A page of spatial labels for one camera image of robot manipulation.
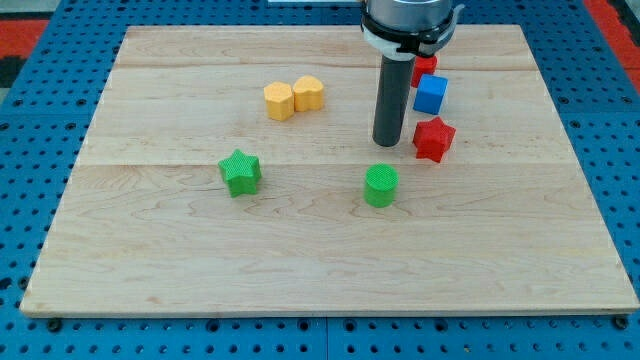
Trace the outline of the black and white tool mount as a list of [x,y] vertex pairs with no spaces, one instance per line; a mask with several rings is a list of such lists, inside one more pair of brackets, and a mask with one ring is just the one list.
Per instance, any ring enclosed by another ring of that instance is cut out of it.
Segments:
[[365,40],[384,56],[408,61],[430,57],[452,39],[464,4],[362,3]]

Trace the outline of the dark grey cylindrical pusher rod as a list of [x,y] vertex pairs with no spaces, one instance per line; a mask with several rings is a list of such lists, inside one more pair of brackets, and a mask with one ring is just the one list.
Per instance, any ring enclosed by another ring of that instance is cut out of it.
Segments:
[[400,140],[414,63],[414,59],[381,58],[372,131],[372,139],[379,146],[392,147]]

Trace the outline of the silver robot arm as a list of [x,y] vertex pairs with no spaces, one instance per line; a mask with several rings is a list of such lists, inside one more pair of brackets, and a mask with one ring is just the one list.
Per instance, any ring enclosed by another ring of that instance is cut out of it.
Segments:
[[381,55],[373,141],[396,145],[401,136],[415,61],[431,58],[452,39],[463,4],[452,0],[367,0],[361,6],[364,40]]

